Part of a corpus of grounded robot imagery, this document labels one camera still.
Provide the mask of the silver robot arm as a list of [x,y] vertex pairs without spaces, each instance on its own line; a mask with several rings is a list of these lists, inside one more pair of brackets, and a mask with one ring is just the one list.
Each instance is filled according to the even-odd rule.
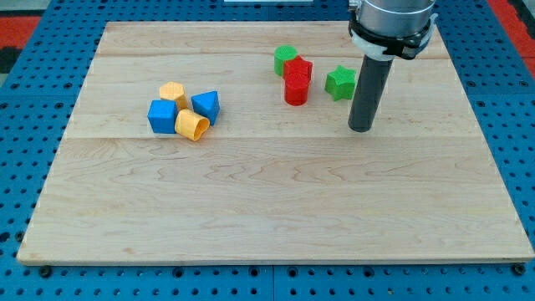
[[349,35],[370,59],[412,60],[431,40],[435,0],[349,0]]

